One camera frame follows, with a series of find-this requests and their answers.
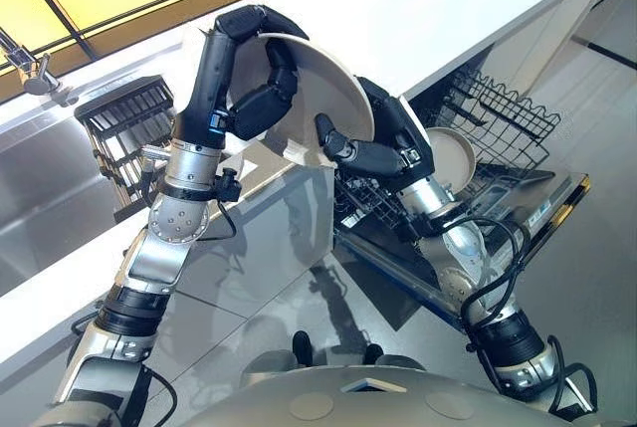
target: faucet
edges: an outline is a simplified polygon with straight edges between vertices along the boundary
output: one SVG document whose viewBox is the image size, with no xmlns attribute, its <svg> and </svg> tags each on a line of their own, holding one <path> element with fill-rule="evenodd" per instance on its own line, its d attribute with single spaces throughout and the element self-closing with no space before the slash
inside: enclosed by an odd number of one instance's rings
<svg viewBox="0 0 637 427">
<path fill-rule="evenodd" d="M 71 88 L 62 88 L 62 84 L 48 71 L 51 56 L 44 54 L 38 61 L 29 50 L 18 45 L 2 27 L 0 27 L 0 49 L 17 70 L 25 92 L 34 96 L 51 94 L 51 98 L 65 107 L 74 101 L 67 100 Z"/>
</svg>

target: gray floor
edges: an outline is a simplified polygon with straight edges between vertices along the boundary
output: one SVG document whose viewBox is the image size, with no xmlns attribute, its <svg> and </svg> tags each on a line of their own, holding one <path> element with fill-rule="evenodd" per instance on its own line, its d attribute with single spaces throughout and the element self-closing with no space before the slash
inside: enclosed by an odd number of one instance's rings
<svg viewBox="0 0 637 427">
<path fill-rule="evenodd" d="M 593 368 L 602 414 L 634 420 L 635 72 L 569 44 L 548 80 L 532 96 L 563 116 L 549 143 L 553 160 L 589 173 L 593 188 L 532 261 L 518 296 L 542 335 L 559 336 L 568 362 L 579 360 Z M 250 360 L 265 350 L 289 348 L 299 328 L 311 334 L 318 350 L 338 345 L 348 352 L 378 342 L 388 352 L 416 358 L 430 371 L 491 388 L 459 333 L 423 309 L 415 311 L 410 300 L 387 287 L 393 314 L 402 314 L 396 329 L 349 274 L 359 280 L 360 268 L 336 254 L 338 260 L 328 256 L 323 266 L 299 276 L 174 380 L 180 403 L 169 425 L 229 395 Z M 142 426 L 152 425 L 168 406 L 165 391 L 152 398 Z"/>
</svg>

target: dish rack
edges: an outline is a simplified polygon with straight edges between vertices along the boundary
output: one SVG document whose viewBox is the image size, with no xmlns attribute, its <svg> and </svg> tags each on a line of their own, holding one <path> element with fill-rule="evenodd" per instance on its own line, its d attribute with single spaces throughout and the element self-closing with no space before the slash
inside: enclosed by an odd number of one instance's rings
<svg viewBox="0 0 637 427">
<path fill-rule="evenodd" d="M 549 156 L 542 143 L 559 124 L 559 115 L 490 76 L 464 66 L 429 91 L 433 97 L 426 103 L 411 102 L 423 126 L 457 130 L 476 154 L 475 174 L 458 195 L 470 204 L 495 183 L 514 188 Z M 334 195 L 335 219 L 347 227 L 373 213 L 393 229 L 404 215 L 396 197 L 373 179 L 337 171 Z"/>
<path fill-rule="evenodd" d="M 141 196 L 141 148 L 167 146 L 175 117 L 172 93 L 161 76 L 143 77 L 118 87 L 75 110 L 100 173 L 112 181 L 119 201 L 116 223 L 145 206 Z M 155 170 L 154 191 L 161 170 Z"/>
</svg>

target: white cabinet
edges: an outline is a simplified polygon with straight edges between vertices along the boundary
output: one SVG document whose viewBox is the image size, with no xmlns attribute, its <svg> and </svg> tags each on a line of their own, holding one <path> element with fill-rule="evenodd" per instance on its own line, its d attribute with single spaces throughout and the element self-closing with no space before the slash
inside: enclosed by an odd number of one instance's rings
<svg viewBox="0 0 637 427">
<path fill-rule="evenodd" d="M 496 43 L 482 72 L 525 94 L 537 82 L 595 0 L 560 0 Z"/>
</svg>

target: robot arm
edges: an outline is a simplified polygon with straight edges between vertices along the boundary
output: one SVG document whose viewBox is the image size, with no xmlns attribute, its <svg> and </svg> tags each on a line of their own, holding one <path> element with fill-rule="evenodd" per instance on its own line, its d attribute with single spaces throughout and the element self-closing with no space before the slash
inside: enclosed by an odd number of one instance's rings
<svg viewBox="0 0 637 427">
<path fill-rule="evenodd" d="M 286 44 L 270 41 L 266 84 L 226 107 L 236 48 L 262 31 L 308 36 L 265 6 L 219 16 L 206 34 L 190 102 L 176 118 L 170 151 L 148 224 L 127 250 L 104 305 L 80 340 L 55 395 L 54 409 L 35 425 L 133 426 L 141 418 L 153 372 L 143 366 L 190 247 L 208 227 L 210 200 L 236 201 L 236 172 L 217 175 L 225 133 L 250 139 L 276 123 L 297 91 Z"/>
<path fill-rule="evenodd" d="M 376 178 L 400 201 L 404 216 L 397 236 L 413 243 L 434 268 L 441 291 L 463 322 L 468 348 L 478 354 L 500 393 L 551 413 L 557 413 L 563 394 L 563 403 L 570 406 L 561 413 L 565 418 L 596 410 L 595 399 L 591 406 L 572 382 L 562 379 L 566 372 L 556 340 L 550 337 L 546 345 L 515 300 L 513 287 L 529 243 L 526 229 L 522 228 L 525 240 L 519 247 L 515 234 L 502 223 L 467 217 L 467 206 L 436 181 L 427 135 L 406 101 L 367 79 L 359 80 L 378 132 L 372 142 L 349 140 L 319 114 L 318 140 L 326 156 L 340 170 Z M 514 254 L 507 270 L 491 263 L 480 224 L 508 233 Z M 567 392 L 562 392 L 564 385 Z"/>
</svg>

